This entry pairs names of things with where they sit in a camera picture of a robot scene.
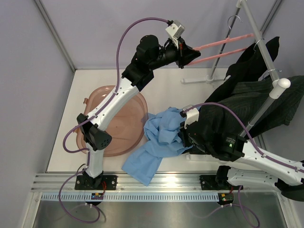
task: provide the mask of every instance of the black cloth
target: black cloth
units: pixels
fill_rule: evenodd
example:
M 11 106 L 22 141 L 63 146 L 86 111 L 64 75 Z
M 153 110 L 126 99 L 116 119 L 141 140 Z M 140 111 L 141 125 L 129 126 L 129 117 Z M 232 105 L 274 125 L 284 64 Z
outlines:
M 250 130 L 253 137 L 280 126 L 289 125 L 304 95 L 304 76 L 290 77 L 290 88 L 276 99 Z M 268 78 L 257 82 L 239 82 L 230 96 L 222 101 L 242 120 L 244 125 L 257 113 L 272 90 L 272 80 Z M 239 134 L 243 130 L 237 120 L 221 107 L 202 106 L 199 114 L 199 124 L 210 124 L 216 133 Z
M 234 87 L 239 82 L 255 82 L 267 70 L 258 45 L 249 46 L 235 64 L 232 64 L 226 73 L 230 75 L 221 86 L 219 86 L 205 102 L 219 102 L 230 97 Z M 278 55 L 279 37 L 275 37 L 266 43 L 269 54 L 274 61 Z

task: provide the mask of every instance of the reflective surface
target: reflective surface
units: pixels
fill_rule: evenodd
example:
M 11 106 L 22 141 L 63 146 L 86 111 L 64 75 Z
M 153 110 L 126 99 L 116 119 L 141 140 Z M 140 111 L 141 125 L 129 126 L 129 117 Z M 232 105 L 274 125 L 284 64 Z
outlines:
M 286 223 L 274 193 L 247 192 L 242 204 L 252 209 L 260 219 L 261 228 L 286 228 Z M 64 202 L 68 210 L 82 202 Z M 208 218 L 201 218 L 219 207 L 213 202 L 102 202 L 99 208 L 106 215 L 94 224 L 84 224 L 64 215 L 58 202 L 41 201 L 34 228 L 249 228 L 240 208 L 223 208 Z M 96 211 L 89 207 L 72 210 L 80 219 L 94 220 Z M 252 215 L 248 215 L 256 225 Z

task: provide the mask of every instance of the blue cloth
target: blue cloth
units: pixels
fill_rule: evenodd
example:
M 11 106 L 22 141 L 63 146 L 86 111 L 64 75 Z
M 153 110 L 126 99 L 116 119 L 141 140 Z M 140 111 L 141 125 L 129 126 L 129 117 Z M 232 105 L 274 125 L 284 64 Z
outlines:
M 123 171 L 148 186 L 162 158 L 178 156 L 188 149 L 183 147 L 177 135 L 180 123 L 185 120 L 180 111 L 169 108 L 157 115 L 149 115 L 144 125 L 144 134 L 149 141 L 128 157 Z

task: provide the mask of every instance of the pink hanger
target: pink hanger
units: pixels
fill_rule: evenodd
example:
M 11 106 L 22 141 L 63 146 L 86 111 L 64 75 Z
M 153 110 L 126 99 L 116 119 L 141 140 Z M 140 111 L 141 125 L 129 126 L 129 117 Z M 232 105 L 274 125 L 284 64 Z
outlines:
M 253 36 L 254 35 L 251 33 L 251 34 L 243 35 L 243 36 L 240 36 L 240 37 L 234 37 L 234 38 L 229 38 L 228 37 L 228 38 L 226 38 L 224 40 L 221 40 L 221 41 L 217 41 L 217 42 L 210 43 L 210 44 L 205 44 L 205 45 L 200 46 L 200 47 L 195 47 L 194 50 L 200 51 L 200 50 L 205 49 L 205 48 L 213 47 L 213 46 L 220 45 L 220 44 L 226 44 L 226 43 L 238 41 L 238 40 L 253 37 Z M 246 48 L 242 48 L 242 49 L 237 49 L 237 50 L 234 50 L 234 51 L 226 52 L 226 53 L 223 53 L 223 54 L 210 56 L 210 57 L 207 57 L 207 58 L 202 58 L 202 59 L 199 59 L 199 60 L 196 60 L 196 61 L 193 61 L 193 62 L 189 63 L 188 66 L 193 65 L 193 64 L 197 64 L 197 63 L 201 63 L 201 62 L 204 62 L 204 61 L 208 61 L 208 60 L 211 60 L 211 59 L 219 58 L 219 57 L 229 56 L 229 55 L 232 55 L 232 54 L 235 54 L 235 53 L 238 53 L 238 52 L 241 52 L 241 51 L 245 51 L 245 50 L 246 50 Z

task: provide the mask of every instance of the white wall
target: white wall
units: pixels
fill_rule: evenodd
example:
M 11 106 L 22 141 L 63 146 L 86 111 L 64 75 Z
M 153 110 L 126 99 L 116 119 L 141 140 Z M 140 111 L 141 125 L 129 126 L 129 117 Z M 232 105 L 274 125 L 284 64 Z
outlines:
M 0 7 L 0 227 L 16 228 L 44 172 L 73 74 L 32 0 Z
M 227 33 L 227 19 L 234 14 L 237 0 L 42 0 L 52 22 L 77 68 L 114 68 L 115 53 L 125 29 L 138 19 L 160 17 L 177 19 L 186 28 L 182 37 L 196 47 L 222 40 Z M 262 25 L 274 0 L 250 0 L 252 12 Z M 231 37 L 251 33 L 243 10 L 243 23 L 236 22 Z M 126 36 L 120 53 L 120 66 L 127 66 L 147 34 L 154 34 L 164 44 L 168 38 L 163 22 L 143 22 Z M 245 48 L 252 39 L 227 44 L 225 51 Z M 202 57 L 218 53 L 219 47 L 205 49 Z M 220 67 L 234 63 L 240 54 L 222 58 Z M 211 67 L 212 61 L 201 67 Z
M 266 38 L 280 36 L 275 66 L 281 77 L 304 75 L 304 1 L 285 0 L 266 33 Z M 289 126 L 280 126 L 264 134 L 269 151 L 296 161 L 304 160 L 304 99 Z M 304 227 L 304 202 L 296 202 Z

